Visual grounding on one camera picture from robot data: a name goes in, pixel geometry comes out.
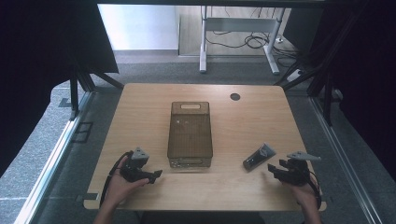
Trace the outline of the black curtain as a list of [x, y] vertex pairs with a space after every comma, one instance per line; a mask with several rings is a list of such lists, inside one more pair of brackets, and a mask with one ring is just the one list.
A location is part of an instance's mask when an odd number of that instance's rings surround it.
[[76, 73], [116, 73], [95, 0], [0, 0], [0, 176]]
[[[358, 19], [308, 92], [317, 94], [330, 81], [342, 93], [347, 120], [396, 181], [396, 0], [361, 1]], [[301, 52], [315, 52], [308, 61], [318, 66], [353, 11], [294, 8], [283, 36]]]

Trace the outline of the white power strip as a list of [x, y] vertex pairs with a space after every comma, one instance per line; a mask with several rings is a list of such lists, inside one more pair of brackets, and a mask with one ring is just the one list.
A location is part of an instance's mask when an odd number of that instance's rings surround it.
[[287, 81], [288, 82], [292, 82], [293, 80], [295, 80], [296, 78], [300, 77], [301, 75], [304, 74], [304, 70], [301, 69], [296, 69], [295, 71], [293, 71], [288, 77], [287, 77]]

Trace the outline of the person's right hand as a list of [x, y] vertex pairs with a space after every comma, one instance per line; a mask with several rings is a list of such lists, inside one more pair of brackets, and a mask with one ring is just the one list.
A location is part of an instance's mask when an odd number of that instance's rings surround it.
[[318, 208], [316, 194], [308, 184], [303, 186], [294, 186], [283, 182], [282, 185], [290, 190], [291, 194], [302, 208]]

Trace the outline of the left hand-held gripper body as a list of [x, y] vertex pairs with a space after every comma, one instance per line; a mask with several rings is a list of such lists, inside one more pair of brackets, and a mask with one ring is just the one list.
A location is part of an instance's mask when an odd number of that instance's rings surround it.
[[120, 168], [121, 176], [128, 182], [135, 182], [140, 179], [151, 178], [148, 172], [142, 170], [143, 166], [148, 162], [149, 155], [140, 147], [130, 151], [126, 161]]

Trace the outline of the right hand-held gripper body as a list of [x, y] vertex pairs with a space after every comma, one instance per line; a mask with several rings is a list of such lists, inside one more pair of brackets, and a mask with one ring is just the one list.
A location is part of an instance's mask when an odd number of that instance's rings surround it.
[[306, 152], [297, 151], [287, 155], [290, 168], [285, 168], [283, 182], [294, 186], [303, 186], [310, 181], [308, 161], [320, 161], [321, 157], [310, 155]]

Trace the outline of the black metal stand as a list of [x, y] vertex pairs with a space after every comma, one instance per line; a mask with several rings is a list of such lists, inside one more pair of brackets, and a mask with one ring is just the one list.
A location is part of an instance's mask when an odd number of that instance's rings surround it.
[[88, 65], [80, 65], [79, 63], [75, 63], [71, 67], [70, 71], [70, 102], [71, 102], [71, 120], [75, 120], [80, 114], [79, 108], [79, 100], [78, 100], [78, 85], [84, 91], [92, 92], [95, 90], [96, 86], [92, 80], [91, 74], [101, 78], [106, 83], [116, 87], [119, 90], [124, 88], [124, 85], [118, 82], [113, 77], [109, 76], [106, 72], [101, 71], [97, 67], [88, 66]]
[[[306, 92], [309, 96], [323, 93], [322, 116], [331, 125], [332, 77], [330, 65], [340, 48], [345, 20], [333, 9], [294, 8], [285, 28], [285, 36], [299, 50], [297, 59], [275, 83], [287, 91], [308, 79], [311, 80]], [[296, 69], [304, 74], [292, 82], [287, 77]]]

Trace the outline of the grey squeeze tube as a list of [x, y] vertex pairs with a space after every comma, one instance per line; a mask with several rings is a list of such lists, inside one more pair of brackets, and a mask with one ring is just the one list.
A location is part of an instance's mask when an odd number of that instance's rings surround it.
[[253, 154], [243, 161], [244, 168], [250, 172], [265, 161], [274, 157], [276, 152], [266, 143], [259, 147]]

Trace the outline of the white metal desk frame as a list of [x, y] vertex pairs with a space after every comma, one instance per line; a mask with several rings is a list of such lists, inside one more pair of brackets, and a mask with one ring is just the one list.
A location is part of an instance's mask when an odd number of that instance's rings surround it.
[[285, 8], [281, 8], [274, 19], [259, 18], [213, 18], [207, 16], [207, 6], [201, 7], [201, 46], [199, 55], [199, 70], [206, 72], [206, 33], [207, 32], [244, 32], [265, 33], [269, 35], [269, 43], [264, 45], [264, 55], [274, 75], [279, 74], [276, 60], [272, 54], [278, 31], [282, 24]]

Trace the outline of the person's left hand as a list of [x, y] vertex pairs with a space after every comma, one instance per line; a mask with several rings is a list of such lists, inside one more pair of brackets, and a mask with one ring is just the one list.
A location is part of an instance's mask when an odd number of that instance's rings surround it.
[[120, 168], [126, 160], [127, 157], [124, 156], [121, 159], [114, 174], [111, 176], [106, 191], [106, 197], [101, 205], [102, 208], [117, 208], [118, 205], [122, 201], [124, 201], [129, 195], [131, 195], [136, 189], [138, 189], [139, 187], [143, 187], [149, 182], [148, 179], [140, 179], [135, 182], [128, 182], [127, 180], [125, 180], [124, 177], [120, 174]]

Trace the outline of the aluminium floor rail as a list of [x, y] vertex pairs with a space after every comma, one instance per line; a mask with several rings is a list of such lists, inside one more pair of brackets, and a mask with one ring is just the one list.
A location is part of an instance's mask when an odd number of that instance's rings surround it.
[[314, 112], [317, 116], [317, 119], [330, 142], [332, 151], [335, 154], [345, 176], [351, 187], [360, 207], [365, 215], [369, 224], [383, 224], [383, 221], [378, 214], [375, 205], [369, 196], [366, 188], [361, 183], [354, 167], [352, 166], [347, 154], [344, 151], [343, 146], [340, 143], [338, 136], [335, 133], [334, 128], [330, 125], [326, 119], [322, 116], [323, 109], [319, 101], [316, 98], [309, 97], [309, 102], [312, 105]]
[[44, 165], [37, 181], [35, 182], [30, 194], [26, 198], [26, 201], [21, 208], [14, 224], [30, 224], [35, 216], [35, 213], [40, 205], [42, 199], [45, 196], [46, 190], [50, 185], [51, 179], [60, 164], [60, 161], [71, 142], [72, 136], [76, 131], [80, 121], [85, 115], [85, 111], [89, 101], [92, 98], [91, 92], [85, 92], [79, 101], [78, 109], [80, 112], [74, 119], [70, 119], [66, 122], [66, 125], [54, 147], [49, 154], [49, 158]]

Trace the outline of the brown translucent plastic bin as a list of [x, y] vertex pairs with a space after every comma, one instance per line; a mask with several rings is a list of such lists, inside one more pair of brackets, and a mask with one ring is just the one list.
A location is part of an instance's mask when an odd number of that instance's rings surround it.
[[171, 168], [211, 166], [213, 144], [209, 102], [171, 104], [167, 158]]

